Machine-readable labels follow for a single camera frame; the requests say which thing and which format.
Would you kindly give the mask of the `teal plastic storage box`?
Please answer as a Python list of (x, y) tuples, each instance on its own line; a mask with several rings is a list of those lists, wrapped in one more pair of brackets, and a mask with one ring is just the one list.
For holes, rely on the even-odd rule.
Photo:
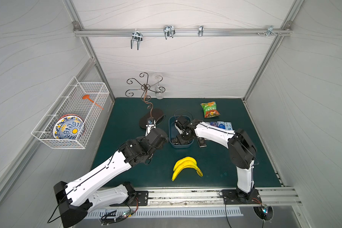
[(194, 139), (189, 141), (187, 144), (180, 144), (178, 141), (177, 135), (179, 134), (178, 130), (175, 127), (175, 121), (179, 116), (172, 116), (169, 118), (168, 125), (168, 136), (169, 136), (169, 142), (171, 146), (175, 149), (186, 149), (191, 147), (191, 145), (194, 143)]

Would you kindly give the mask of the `white blue tissue pack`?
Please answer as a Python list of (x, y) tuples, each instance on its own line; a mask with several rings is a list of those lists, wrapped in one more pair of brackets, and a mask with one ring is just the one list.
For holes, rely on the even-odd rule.
[(228, 130), (228, 131), (232, 131), (233, 130), (231, 122), (225, 122), (225, 129)]

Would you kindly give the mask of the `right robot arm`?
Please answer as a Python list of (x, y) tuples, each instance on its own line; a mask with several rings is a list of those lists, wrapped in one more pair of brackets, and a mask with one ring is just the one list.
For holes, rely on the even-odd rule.
[(256, 147), (243, 129), (225, 130), (201, 120), (187, 120), (180, 116), (175, 120), (175, 128), (179, 132), (177, 138), (181, 144), (194, 138), (205, 138), (226, 147), (231, 162), (237, 169), (236, 197), (249, 200), (255, 190), (253, 169), (256, 160)]

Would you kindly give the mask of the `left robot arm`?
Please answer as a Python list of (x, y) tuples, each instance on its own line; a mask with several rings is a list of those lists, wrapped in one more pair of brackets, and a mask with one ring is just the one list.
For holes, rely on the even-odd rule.
[(57, 183), (54, 192), (63, 227), (76, 225), (89, 212), (100, 207), (133, 203), (136, 191), (131, 183), (125, 182), (107, 190), (101, 187), (137, 164), (151, 160), (154, 152), (167, 142), (166, 132), (154, 128), (146, 136), (123, 143), (109, 159), (84, 176), (69, 183)]

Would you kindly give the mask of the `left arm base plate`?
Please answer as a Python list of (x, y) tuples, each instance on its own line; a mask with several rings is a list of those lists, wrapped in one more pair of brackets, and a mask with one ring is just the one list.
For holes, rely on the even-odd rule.
[(136, 207), (136, 206), (147, 206), (148, 205), (148, 191), (135, 191), (131, 193), (128, 198), (120, 204), (112, 204), (110, 207), (116, 207), (116, 206), (130, 206), (130, 207)]

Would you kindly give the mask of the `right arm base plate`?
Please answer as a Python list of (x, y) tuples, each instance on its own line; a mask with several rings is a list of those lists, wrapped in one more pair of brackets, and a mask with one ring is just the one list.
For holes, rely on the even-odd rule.
[(221, 190), (218, 195), (223, 199), (225, 205), (260, 205), (262, 203), (257, 189), (252, 189), (249, 193), (245, 193), (240, 189), (226, 189)]

